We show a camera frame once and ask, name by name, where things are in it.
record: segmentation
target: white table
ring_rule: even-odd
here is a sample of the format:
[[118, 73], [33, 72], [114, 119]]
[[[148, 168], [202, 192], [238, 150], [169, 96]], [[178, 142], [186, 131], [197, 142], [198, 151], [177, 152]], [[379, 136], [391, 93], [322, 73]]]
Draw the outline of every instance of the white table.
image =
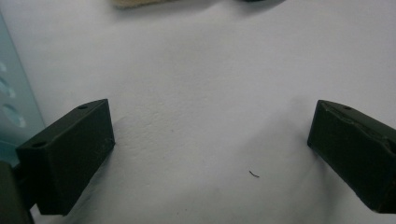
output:
[[108, 98], [117, 140], [69, 216], [38, 224], [396, 221], [305, 143], [318, 99], [396, 127], [395, 1], [0, 8], [47, 125]]

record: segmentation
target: hole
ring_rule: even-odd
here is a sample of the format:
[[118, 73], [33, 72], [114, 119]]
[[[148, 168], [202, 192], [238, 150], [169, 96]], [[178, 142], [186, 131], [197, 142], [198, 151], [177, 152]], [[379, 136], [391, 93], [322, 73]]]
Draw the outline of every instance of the hole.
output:
[[32, 147], [43, 147], [46, 144], [47, 144], [47, 142], [37, 142], [37, 143], [32, 144]]
[[8, 97], [11, 98], [15, 97], [15, 91], [2, 78], [0, 78], [0, 92], [2, 92], [4, 95]]
[[0, 62], [0, 72], [6, 72], [7, 71], [7, 67], [4, 63]]
[[16, 126], [20, 128], [26, 127], [25, 119], [12, 105], [3, 105], [3, 113]]

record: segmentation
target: black object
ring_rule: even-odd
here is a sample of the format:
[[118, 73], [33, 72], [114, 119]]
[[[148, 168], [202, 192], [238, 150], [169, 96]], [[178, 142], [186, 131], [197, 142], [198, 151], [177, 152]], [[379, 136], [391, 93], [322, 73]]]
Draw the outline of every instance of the black object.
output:
[[396, 213], [395, 130], [349, 106], [318, 101], [308, 145], [370, 209]]
[[[67, 215], [114, 145], [108, 101], [78, 106], [18, 147], [21, 163], [12, 172], [0, 165], [0, 190], [20, 195], [0, 198], [0, 217], [13, 202], [24, 209], [37, 203], [43, 215]], [[19, 205], [12, 210], [24, 214]]]

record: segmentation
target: teal plastic object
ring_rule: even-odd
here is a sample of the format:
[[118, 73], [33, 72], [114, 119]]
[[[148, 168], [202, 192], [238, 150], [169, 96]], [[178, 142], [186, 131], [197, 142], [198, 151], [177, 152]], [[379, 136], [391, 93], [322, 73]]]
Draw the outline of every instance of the teal plastic object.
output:
[[43, 129], [35, 97], [0, 13], [0, 161], [18, 164], [15, 148]]

